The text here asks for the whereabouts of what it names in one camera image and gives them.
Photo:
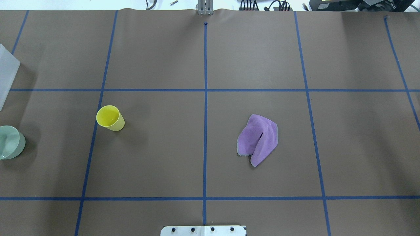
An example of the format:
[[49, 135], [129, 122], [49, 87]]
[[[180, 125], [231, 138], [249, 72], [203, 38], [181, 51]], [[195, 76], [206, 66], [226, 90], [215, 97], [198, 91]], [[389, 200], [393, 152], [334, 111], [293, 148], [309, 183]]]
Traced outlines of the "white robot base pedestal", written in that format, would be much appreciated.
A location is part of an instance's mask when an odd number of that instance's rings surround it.
[[246, 226], [165, 226], [161, 236], [246, 236]]

